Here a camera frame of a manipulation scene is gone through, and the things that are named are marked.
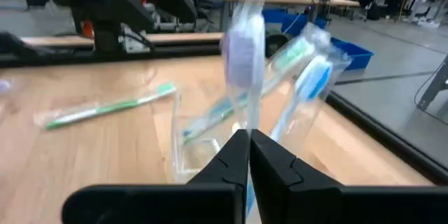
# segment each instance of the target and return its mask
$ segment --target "green toothbrush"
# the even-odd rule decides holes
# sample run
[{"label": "green toothbrush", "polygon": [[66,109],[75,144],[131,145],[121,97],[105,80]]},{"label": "green toothbrush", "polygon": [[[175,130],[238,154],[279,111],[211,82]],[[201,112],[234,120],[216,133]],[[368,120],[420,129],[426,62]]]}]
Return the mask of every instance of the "green toothbrush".
[{"label": "green toothbrush", "polygon": [[85,111],[73,113],[71,115],[64,115],[52,122],[49,122],[47,125],[45,125],[45,128],[47,130],[53,130],[58,127],[62,127],[62,126],[68,125],[70,123],[78,122],[80,120],[84,120],[87,118],[101,116],[101,115],[104,115],[107,113],[121,111],[124,109],[135,108],[142,104],[146,104],[148,102],[155,101],[156,99],[166,97],[167,95],[172,94],[174,91],[176,91],[176,88],[174,87],[174,85],[172,83],[166,83],[166,84],[163,84],[163,85],[160,85],[159,87],[157,87],[156,94],[149,95],[147,97],[143,97],[140,99],[121,101],[121,102],[117,102],[114,104],[101,106],[99,108],[92,108],[92,109],[88,109]]}]

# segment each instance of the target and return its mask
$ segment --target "gray floor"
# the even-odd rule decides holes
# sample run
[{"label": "gray floor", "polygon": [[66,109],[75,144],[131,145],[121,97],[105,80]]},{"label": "gray floor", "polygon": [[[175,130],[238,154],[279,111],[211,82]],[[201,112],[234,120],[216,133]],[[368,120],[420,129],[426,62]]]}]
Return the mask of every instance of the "gray floor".
[{"label": "gray floor", "polygon": [[[447,29],[337,19],[328,30],[375,53],[366,70],[344,73],[341,81],[348,84],[334,91],[448,167],[448,126],[414,103],[417,90],[448,53]],[[417,102],[427,85],[416,96]],[[427,112],[448,123],[448,91],[441,92]]]}]

